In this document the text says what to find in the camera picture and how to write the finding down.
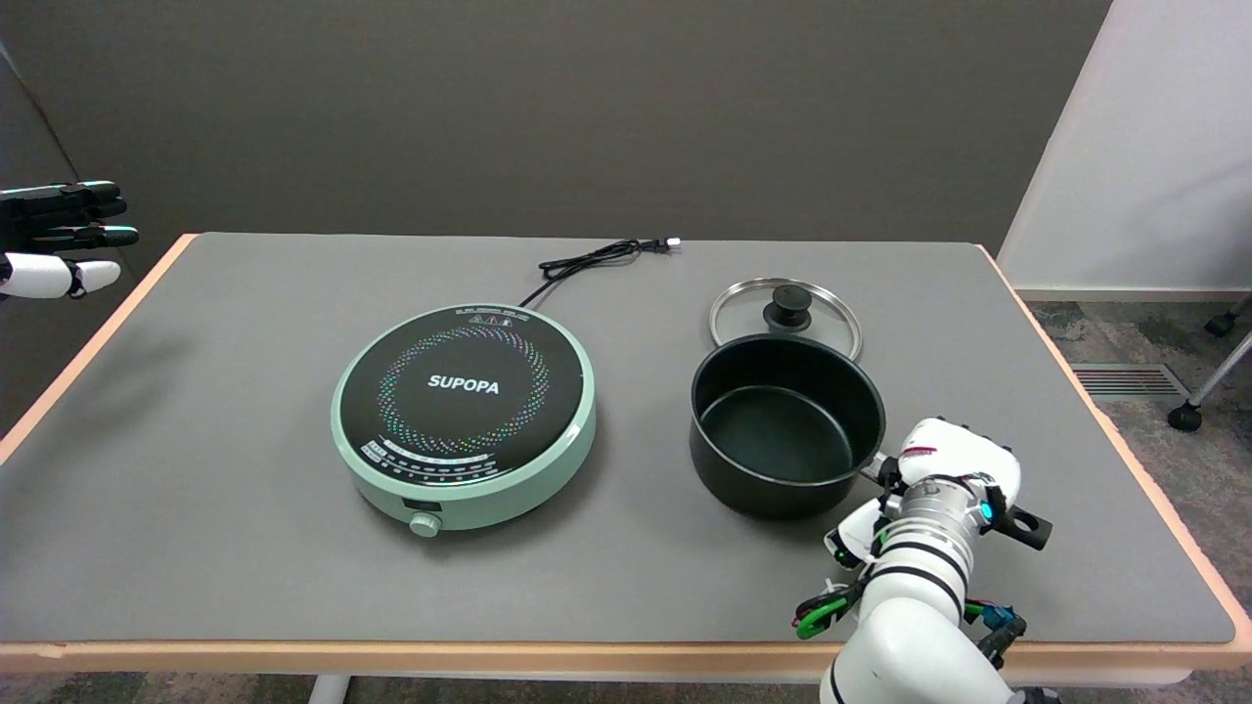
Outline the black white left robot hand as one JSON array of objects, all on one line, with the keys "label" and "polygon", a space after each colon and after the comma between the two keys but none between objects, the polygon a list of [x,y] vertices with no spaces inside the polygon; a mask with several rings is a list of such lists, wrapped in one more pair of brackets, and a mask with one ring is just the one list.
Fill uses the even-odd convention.
[{"label": "black white left robot hand", "polygon": [[74,259],[63,253],[138,243],[136,228],[106,223],[126,210],[121,188],[111,180],[4,189],[3,298],[80,299],[115,284],[121,276],[115,261]]}]

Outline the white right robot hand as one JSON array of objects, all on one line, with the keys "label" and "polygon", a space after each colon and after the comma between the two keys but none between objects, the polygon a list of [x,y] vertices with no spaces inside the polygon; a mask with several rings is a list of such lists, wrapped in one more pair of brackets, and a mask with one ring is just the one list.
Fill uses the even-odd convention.
[{"label": "white right robot hand", "polygon": [[[1020,462],[1010,448],[944,418],[923,418],[906,435],[896,455],[876,452],[860,474],[893,499],[899,499],[905,487],[921,479],[973,476],[1002,491],[1000,500],[987,501],[992,519],[1015,507],[1020,492]],[[871,556],[871,539],[881,530],[886,501],[881,496],[868,500],[828,531],[824,542],[838,564],[851,570]]]}]

